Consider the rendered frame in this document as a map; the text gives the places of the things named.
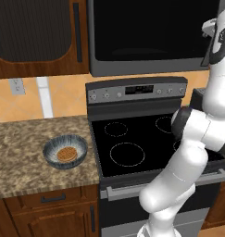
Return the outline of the wooden glass-panel cupboard door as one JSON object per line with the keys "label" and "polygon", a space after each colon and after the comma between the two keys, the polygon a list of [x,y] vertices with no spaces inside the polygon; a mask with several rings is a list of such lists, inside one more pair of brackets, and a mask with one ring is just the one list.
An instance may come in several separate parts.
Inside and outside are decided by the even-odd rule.
{"label": "wooden glass-panel cupboard door", "polygon": [[[79,3],[81,63],[73,3]],[[88,72],[86,0],[0,0],[0,79]]]}

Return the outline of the blue-grey ribbed bowl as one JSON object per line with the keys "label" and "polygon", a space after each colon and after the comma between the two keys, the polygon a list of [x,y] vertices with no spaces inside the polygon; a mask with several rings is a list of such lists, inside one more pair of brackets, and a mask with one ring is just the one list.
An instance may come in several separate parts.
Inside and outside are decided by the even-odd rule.
{"label": "blue-grey ribbed bowl", "polygon": [[[76,149],[77,155],[72,161],[61,162],[57,153],[66,147]],[[49,140],[43,149],[44,158],[53,168],[70,169],[79,166],[85,159],[88,151],[88,144],[84,138],[76,134],[66,134],[57,136]]]}

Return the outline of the black and grey stove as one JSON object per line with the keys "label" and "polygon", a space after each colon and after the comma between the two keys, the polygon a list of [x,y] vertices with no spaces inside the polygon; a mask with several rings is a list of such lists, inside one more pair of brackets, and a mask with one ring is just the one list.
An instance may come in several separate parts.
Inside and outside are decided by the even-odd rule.
{"label": "black and grey stove", "polygon": [[[187,80],[152,77],[90,82],[86,86],[87,115],[99,169],[100,192],[147,185],[168,164],[180,146],[171,131],[173,114],[184,107]],[[201,175],[225,170],[225,155],[207,150]]]}

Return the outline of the dark grey box appliance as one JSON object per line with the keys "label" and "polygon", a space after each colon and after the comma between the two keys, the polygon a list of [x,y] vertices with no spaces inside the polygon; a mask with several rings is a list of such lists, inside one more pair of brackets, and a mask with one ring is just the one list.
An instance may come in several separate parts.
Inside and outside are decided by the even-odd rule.
{"label": "dark grey box appliance", "polygon": [[194,88],[191,101],[190,101],[190,107],[193,109],[197,109],[202,111],[202,102],[203,102],[203,96],[205,94],[205,88]]}

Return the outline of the wooden base cupboard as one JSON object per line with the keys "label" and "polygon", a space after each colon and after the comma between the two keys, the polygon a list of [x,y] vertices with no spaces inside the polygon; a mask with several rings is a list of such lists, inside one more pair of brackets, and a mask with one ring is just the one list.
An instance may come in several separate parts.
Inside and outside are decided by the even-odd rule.
{"label": "wooden base cupboard", "polygon": [[225,225],[225,181],[220,185],[215,204],[209,209],[202,230]]}

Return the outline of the grey wall socket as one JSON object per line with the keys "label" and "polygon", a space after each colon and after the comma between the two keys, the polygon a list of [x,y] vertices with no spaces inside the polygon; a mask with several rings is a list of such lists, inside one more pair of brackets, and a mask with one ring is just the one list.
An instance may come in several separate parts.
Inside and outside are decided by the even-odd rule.
{"label": "grey wall socket", "polygon": [[25,88],[22,78],[9,79],[8,82],[13,95],[25,94]]}

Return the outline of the wooden drawer front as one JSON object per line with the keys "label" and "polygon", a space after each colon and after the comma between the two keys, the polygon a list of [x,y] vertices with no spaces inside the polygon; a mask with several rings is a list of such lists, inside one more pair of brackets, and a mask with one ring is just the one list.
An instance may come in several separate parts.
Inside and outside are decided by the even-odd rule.
{"label": "wooden drawer front", "polygon": [[[46,198],[66,194],[62,201],[41,203],[41,196]],[[6,199],[6,206],[13,216],[37,213],[41,211],[55,211],[58,213],[72,210],[89,212],[90,206],[97,202],[97,185],[68,188],[45,193],[27,194]]]}

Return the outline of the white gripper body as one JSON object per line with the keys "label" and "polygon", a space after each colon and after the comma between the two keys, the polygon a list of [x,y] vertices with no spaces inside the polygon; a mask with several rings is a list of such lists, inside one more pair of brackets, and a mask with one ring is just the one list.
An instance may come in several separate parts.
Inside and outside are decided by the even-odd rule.
{"label": "white gripper body", "polygon": [[203,32],[203,36],[207,37],[213,37],[215,34],[215,25],[216,25],[216,19],[210,19],[206,22],[203,23],[202,26],[202,32]]}

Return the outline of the wooden base cupboard door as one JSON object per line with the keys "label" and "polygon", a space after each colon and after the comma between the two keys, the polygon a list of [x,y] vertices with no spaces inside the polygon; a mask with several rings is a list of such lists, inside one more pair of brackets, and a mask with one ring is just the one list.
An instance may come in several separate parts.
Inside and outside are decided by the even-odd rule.
{"label": "wooden base cupboard door", "polygon": [[41,211],[13,216],[13,219],[20,237],[99,237],[97,202],[93,206],[95,232],[91,229],[90,211]]}

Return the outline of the round brown waffle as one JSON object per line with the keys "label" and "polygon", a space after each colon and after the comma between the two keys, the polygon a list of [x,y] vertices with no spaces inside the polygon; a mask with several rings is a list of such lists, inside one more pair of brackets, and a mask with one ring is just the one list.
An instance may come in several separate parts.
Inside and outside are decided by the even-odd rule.
{"label": "round brown waffle", "polygon": [[77,151],[74,147],[67,146],[60,149],[56,155],[60,162],[68,162],[77,157]]}

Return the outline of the black oven door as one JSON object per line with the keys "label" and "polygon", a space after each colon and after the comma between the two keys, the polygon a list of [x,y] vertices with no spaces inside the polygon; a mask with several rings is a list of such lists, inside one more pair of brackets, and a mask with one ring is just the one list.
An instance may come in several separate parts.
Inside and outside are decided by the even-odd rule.
{"label": "black oven door", "polygon": [[[181,237],[197,237],[209,208],[219,194],[219,183],[197,186],[174,219]],[[149,215],[137,197],[116,201],[99,200],[100,237],[136,237]]]}

